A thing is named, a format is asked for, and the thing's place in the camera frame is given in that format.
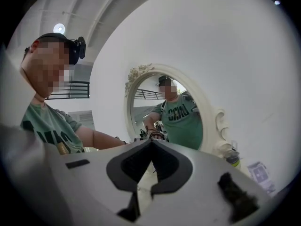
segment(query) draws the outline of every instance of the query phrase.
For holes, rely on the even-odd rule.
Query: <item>gray plastic part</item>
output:
[[[1,161],[9,179],[44,221],[54,226],[133,225],[116,216],[128,206],[132,194],[114,186],[106,174],[106,164],[144,141],[63,156],[56,146],[43,144],[34,134],[19,129],[0,126],[0,141]],[[224,160],[163,140],[158,142],[190,159],[193,172],[176,193],[155,195],[137,224],[229,225],[231,206],[217,185],[225,172],[230,172],[243,191],[256,196],[260,206],[270,199],[259,185]],[[83,159],[90,163],[72,169],[65,165]]]

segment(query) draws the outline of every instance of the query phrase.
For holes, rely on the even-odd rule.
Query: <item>ceiling light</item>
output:
[[[65,26],[64,24],[56,24],[53,28],[53,32],[59,32],[61,34],[65,33]]]

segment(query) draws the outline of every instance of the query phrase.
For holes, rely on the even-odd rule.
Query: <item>reflected man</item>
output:
[[[143,123],[148,133],[156,131],[156,121],[162,121],[170,143],[198,150],[203,139],[203,125],[198,113],[192,111],[195,104],[191,98],[178,95],[177,87],[166,76],[159,78],[159,91],[166,100],[145,117]]]

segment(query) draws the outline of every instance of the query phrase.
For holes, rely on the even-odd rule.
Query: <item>metal railing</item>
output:
[[[137,89],[135,100],[165,100],[164,95],[155,91]]]
[[[69,81],[64,87],[53,92],[46,100],[90,98],[90,82]]]

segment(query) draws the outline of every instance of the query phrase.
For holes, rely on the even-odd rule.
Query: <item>white mirror frame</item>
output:
[[[140,65],[130,70],[126,83],[124,115],[131,140],[134,141],[134,138],[137,137],[133,124],[135,119],[131,114],[136,91],[145,79],[155,74],[166,75],[180,82],[193,97],[203,122],[203,141],[200,151],[219,157],[226,156],[232,146],[227,136],[229,127],[224,118],[225,111],[212,107],[207,96],[195,81],[188,78],[185,73],[168,65]]]

